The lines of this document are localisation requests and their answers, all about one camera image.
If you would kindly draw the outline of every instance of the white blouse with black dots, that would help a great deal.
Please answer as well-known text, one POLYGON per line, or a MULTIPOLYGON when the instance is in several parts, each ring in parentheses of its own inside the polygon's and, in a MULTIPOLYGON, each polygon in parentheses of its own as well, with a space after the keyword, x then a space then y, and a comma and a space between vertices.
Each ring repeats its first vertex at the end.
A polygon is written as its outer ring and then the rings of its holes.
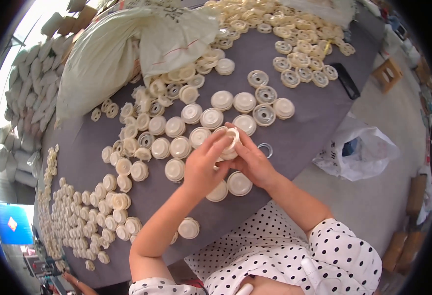
MULTIPOLYGON (((272 201, 240 227, 185 258, 204 282, 209 295, 233 295, 247 275, 256 275, 300 286, 305 294, 315 294, 301 266, 310 258, 321 284, 331 294, 372 295, 382 272, 382 260, 367 242, 355 237, 341 222, 327 219, 319 223, 309 244, 296 236, 286 216, 272 201)), ((176 285, 162 278, 133 283, 129 295, 205 295, 202 288, 176 285)))

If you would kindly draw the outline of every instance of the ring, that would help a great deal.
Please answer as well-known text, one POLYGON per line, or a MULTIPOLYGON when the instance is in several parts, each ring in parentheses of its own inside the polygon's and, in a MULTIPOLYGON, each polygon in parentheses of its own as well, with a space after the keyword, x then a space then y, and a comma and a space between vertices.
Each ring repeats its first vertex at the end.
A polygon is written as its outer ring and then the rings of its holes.
POLYGON ((266 143, 257 145, 257 148, 260 149, 261 147, 267 148, 267 150, 268 150, 268 157, 267 157, 267 159, 269 159, 273 155, 273 148, 272 148, 272 146, 269 145, 269 144, 266 144, 266 143))

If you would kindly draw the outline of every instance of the blue sign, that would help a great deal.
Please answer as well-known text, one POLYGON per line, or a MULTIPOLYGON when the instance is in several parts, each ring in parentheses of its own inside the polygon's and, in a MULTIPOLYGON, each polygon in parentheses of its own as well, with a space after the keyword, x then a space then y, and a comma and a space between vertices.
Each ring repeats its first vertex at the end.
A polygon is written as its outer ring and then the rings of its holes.
POLYGON ((3 244, 33 244, 32 231, 24 208, 0 203, 0 239, 3 244))

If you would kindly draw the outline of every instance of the gray table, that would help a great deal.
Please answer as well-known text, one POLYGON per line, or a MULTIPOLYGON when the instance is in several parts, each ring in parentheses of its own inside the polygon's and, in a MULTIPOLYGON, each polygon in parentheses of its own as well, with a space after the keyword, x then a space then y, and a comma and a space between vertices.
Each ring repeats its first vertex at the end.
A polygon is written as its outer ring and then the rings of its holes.
MULTIPOLYGON (((325 63, 342 63, 361 90, 370 75, 380 46, 383 24, 363 9, 358 19, 358 23, 351 25, 352 45, 357 52, 346 57, 334 46, 333 53, 326 57, 325 63)), ((273 58, 281 56, 274 47, 278 40, 274 34, 261 34, 256 30, 243 34, 232 48, 225 51, 226 57, 236 63, 234 72, 229 76, 221 76, 213 70, 206 75, 197 103, 203 109, 210 108, 210 98, 219 90, 227 90, 234 95, 243 91, 254 93, 254 88, 247 82, 247 74, 252 70, 265 71, 270 76, 269 85, 277 90, 278 97, 288 98, 294 103, 296 113, 291 119, 278 119, 269 127, 258 127, 252 139, 256 144, 272 145, 273 156, 270 162, 288 179, 294 179, 331 138, 353 101, 339 81, 331 81, 325 88, 316 87, 313 83, 301 83, 295 89, 283 86, 280 74, 272 66, 273 58)), ((130 94, 136 86, 124 86, 112 100, 120 107, 125 102, 131 102, 133 99, 130 94)), ((176 101, 165 110, 164 116, 166 119, 179 116, 183 106, 182 102, 176 101)), ((237 115, 235 109, 230 109, 224 112, 224 120, 231 122, 237 115)), ((188 136, 198 126, 200 125, 187 126, 184 135, 188 136)), ((45 151, 50 146, 60 145, 58 175, 52 182, 52 191, 59 188, 60 177, 66 177, 69 184, 82 192, 93 191, 107 173, 116 175, 113 166, 101 161, 101 150, 118 139, 122 127, 118 117, 108 119, 103 115, 98 122, 92 122, 90 115, 86 115, 66 121, 61 129, 54 130, 52 136, 47 136, 43 143, 45 151)), ((128 193, 133 202, 128 209, 129 215, 137 216, 142 223, 149 220, 178 187, 178 184, 168 181, 164 175, 164 167, 169 159, 170 157, 165 160, 151 159, 148 163, 148 179, 141 183, 133 182, 128 193)), ((203 199, 189 214, 200 223, 200 234, 193 240, 179 238, 164 254, 165 262, 172 264, 205 247, 231 231, 269 200, 267 193, 255 186, 244 197, 229 194, 219 203, 203 199)), ((93 272, 85 269, 85 259, 72 255, 71 248, 64 250, 78 279, 97 288, 130 280, 130 245, 129 241, 117 238, 106 251, 111 263, 104 265, 96 260, 96 270, 93 272)))

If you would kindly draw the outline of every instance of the person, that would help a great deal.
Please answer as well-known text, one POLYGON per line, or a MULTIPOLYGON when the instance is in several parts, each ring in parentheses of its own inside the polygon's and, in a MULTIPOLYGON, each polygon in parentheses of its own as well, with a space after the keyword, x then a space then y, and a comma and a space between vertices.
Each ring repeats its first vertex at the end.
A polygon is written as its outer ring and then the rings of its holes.
POLYGON ((93 288, 89 287, 87 284, 79 281, 76 277, 69 274, 68 272, 64 272, 62 274, 62 277, 70 283, 70 285, 75 290, 75 293, 77 295, 83 294, 83 295, 98 295, 98 293, 93 290, 93 288))
MULTIPOLYGON (((234 128, 230 123, 226 127, 234 128)), ((209 136, 188 157, 183 184, 143 226, 130 249, 132 295, 364 294, 378 286, 382 261, 329 208, 279 174, 247 134, 234 160, 214 163, 231 138, 209 136), (272 201, 185 262, 203 288, 176 285, 162 254, 180 222, 226 176, 241 171, 272 201), (297 235, 291 219, 306 234, 297 235)))

